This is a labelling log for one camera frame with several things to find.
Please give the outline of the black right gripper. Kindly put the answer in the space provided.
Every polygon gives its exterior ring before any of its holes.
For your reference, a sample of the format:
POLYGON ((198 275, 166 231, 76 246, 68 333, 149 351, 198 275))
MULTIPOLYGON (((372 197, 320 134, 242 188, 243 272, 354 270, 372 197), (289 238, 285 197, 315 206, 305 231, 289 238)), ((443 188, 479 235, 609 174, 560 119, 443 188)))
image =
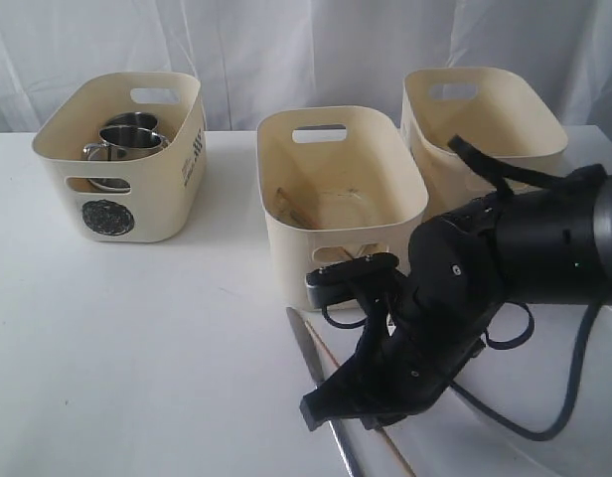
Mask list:
POLYGON ((375 307, 351 357, 301 398, 309 430, 333 419, 383 429, 428 410, 485 347, 500 298, 409 282, 375 307))

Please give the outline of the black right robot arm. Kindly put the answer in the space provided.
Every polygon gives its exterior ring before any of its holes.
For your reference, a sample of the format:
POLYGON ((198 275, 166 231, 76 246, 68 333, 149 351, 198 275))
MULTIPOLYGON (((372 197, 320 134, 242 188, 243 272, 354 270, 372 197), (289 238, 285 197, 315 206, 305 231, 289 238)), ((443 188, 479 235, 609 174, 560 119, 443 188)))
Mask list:
POLYGON ((533 431, 472 394, 466 400, 531 441, 549 441, 567 426, 577 400, 588 338, 612 304, 612 175, 601 166, 552 177, 533 192, 506 187, 418 226, 408 243, 409 273, 378 252, 315 269, 305 278, 322 313, 354 300, 364 311, 354 354, 300 402, 310 429, 338 418, 366 428, 428 410, 486 348, 511 350, 534 332, 491 338, 489 326, 511 304, 581 305, 561 410, 533 431))

